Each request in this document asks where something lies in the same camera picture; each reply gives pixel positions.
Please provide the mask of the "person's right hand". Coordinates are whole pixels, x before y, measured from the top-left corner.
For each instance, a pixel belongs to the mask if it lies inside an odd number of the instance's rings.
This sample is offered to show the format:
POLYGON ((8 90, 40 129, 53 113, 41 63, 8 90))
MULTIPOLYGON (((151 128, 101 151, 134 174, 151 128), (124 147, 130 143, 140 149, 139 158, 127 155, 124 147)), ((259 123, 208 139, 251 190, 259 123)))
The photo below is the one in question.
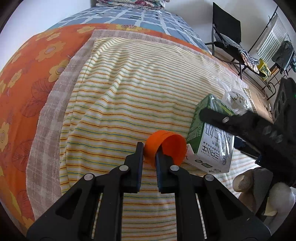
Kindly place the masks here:
POLYGON ((236 176, 232 187, 253 213, 263 206, 264 216, 286 217, 295 204, 291 188, 283 182, 273 183, 273 174, 265 168, 250 169, 236 176))

